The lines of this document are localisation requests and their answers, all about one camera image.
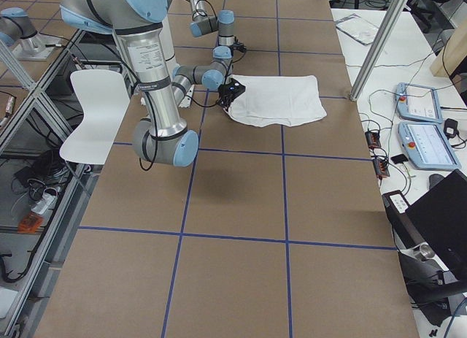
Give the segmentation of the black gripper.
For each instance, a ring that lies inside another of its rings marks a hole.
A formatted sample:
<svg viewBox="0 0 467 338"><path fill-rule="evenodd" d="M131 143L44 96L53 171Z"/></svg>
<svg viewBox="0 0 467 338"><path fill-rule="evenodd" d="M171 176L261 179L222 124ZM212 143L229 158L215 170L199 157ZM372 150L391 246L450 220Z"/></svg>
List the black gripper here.
<svg viewBox="0 0 467 338"><path fill-rule="evenodd" d="M219 91L219 97L216 101L216 105L222 108L229 108L235 98L236 98L235 90L228 89L226 91Z"/></svg>

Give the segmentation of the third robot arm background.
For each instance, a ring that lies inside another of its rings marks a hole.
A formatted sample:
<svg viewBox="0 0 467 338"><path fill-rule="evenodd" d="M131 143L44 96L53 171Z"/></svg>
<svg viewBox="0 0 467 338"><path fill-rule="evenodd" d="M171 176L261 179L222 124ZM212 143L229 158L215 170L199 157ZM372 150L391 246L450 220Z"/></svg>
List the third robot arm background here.
<svg viewBox="0 0 467 338"><path fill-rule="evenodd" d="M1 41L11 47L19 43L12 53L21 61L45 61L55 47L55 41L40 34L28 13L19 7L1 11Z"/></svg>

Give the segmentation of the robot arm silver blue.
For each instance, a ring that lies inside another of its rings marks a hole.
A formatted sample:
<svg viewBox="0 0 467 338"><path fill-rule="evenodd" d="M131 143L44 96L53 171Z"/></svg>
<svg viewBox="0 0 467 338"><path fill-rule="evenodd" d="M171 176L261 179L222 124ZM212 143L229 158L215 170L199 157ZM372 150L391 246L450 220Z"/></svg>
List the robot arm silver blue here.
<svg viewBox="0 0 467 338"><path fill-rule="evenodd" d="M184 0L190 6L190 31L193 37L199 38L208 34L217 34L217 46L234 48L235 16L229 9L215 12L215 8L208 0Z"/></svg>
<svg viewBox="0 0 467 338"><path fill-rule="evenodd" d="M204 0L189 0L190 30L199 37L218 33L218 45L207 66L169 70L171 38L160 38L168 12L167 0L61 0L63 20L78 29L111 34L148 111L134 130L133 149L150 163L188 166L198 151L198 135L188 129L178 106L192 85L216 91L231 74L234 14L222 10L209 16Z"/></svg>

